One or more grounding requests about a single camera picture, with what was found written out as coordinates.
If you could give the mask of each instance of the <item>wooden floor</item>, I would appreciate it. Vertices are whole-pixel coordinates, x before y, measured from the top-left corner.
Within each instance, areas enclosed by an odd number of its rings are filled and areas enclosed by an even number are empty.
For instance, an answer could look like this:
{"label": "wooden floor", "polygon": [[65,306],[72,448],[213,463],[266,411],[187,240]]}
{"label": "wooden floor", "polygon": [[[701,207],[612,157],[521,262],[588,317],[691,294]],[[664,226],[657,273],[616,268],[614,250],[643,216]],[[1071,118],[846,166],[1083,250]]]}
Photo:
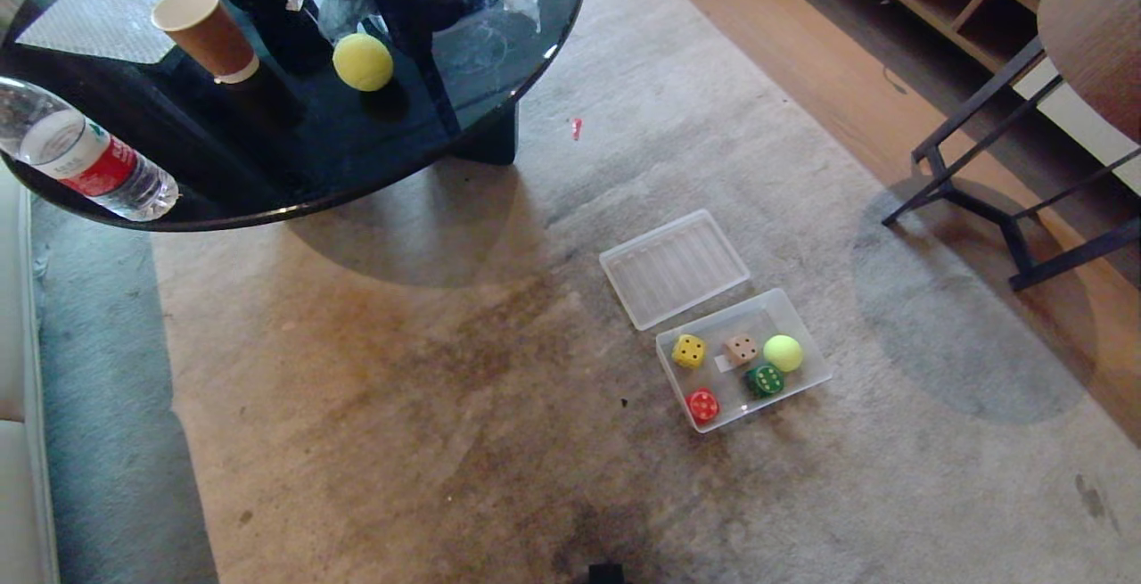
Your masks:
{"label": "wooden floor", "polygon": [[[883,0],[690,0],[884,186],[921,178],[908,154],[990,73]],[[1020,102],[1010,92],[947,143],[948,157]],[[964,170],[964,188],[1027,206],[1095,170],[1098,162],[1044,116],[1030,117]],[[1014,294],[1014,267],[997,227],[961,210],[921,210],[939,238],[974,267],[1039,333],[1122,430],[1141,446],[1141,297],[1135,248]],[[1023,229],[1039,259],[1136,214],[1117,179],[1044,211]]]}

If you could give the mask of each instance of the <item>yellow dice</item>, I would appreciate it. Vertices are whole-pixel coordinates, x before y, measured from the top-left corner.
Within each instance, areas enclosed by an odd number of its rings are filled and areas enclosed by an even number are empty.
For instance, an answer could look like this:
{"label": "yellow dice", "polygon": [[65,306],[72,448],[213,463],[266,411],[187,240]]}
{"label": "yellow dice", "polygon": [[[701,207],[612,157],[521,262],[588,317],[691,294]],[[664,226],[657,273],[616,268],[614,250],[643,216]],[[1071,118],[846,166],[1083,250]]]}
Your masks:
{"label": "yellow dice", "polygon": [[678,343],[673,343],[673,362],[685,365],[687,368],[697,370],[705,360],[705,341],[697,336],[683,333],[678,336]]}

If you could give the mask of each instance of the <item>tennis ball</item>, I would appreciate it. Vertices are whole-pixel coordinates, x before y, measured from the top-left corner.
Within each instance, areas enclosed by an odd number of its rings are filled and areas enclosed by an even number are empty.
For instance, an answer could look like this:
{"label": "tennis ball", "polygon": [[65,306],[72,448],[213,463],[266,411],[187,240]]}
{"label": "tennis ball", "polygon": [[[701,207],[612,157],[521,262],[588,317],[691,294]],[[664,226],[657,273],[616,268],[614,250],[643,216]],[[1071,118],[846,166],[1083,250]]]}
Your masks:
{"label": "tennis ball", "polygon": [[804,351],[796,343],[796,340],[793,336],[783,335],[783,333],[778,333],[778,335],[767,340],[762,352],[766,359],[780,370],[782,373],[793,372],[804,360]]}
{"label": "tennis ball", "polygon": [[353,33],[333,49],[333,68],[350,88],[374,92],[393,79],[393,55],[372,35]]}

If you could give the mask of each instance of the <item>plastic water bottle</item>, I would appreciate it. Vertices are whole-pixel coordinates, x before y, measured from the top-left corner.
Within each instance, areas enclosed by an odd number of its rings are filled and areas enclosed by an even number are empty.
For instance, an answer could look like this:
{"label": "plastic water bottle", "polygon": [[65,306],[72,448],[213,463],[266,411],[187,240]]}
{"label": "plastic water bottle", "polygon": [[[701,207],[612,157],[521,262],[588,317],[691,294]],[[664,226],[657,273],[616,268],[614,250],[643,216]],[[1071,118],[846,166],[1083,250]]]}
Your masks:
{"label": "plastic water bottle", "polygon": [[59,96],[0,76],[0,149],[129,221],[175,206],[175,178]]}

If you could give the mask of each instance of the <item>round glass table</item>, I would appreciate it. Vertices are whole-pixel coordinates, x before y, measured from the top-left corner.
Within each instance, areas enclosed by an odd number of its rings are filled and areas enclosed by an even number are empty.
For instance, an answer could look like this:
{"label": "round glass table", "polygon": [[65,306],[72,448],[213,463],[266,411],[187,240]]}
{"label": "round glass table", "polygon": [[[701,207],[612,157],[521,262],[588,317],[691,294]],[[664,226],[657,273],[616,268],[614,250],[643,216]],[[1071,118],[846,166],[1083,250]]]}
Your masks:
{"label": "round glass table", "polygon": [[[18,26],[55,2],[30,0]],[[563,48],[582,0],[298,2],[314,31],[319,19],[314,51],[273,39],[229,5],[269,68],[228,88],[178,47],[160,63],[135,64],[26,47],[18,33],[5,39],[3,72],[52,89],[173,175],[183,195],[163,218],[120,219],[3,154],[6,164],[74,214],[138,230],[283,221],[374,193],[444,156],[510,165],[517,102]],[[341,83],[329,59],[325,39],[354,31],[391,49],[394,80],[378,92]]]}

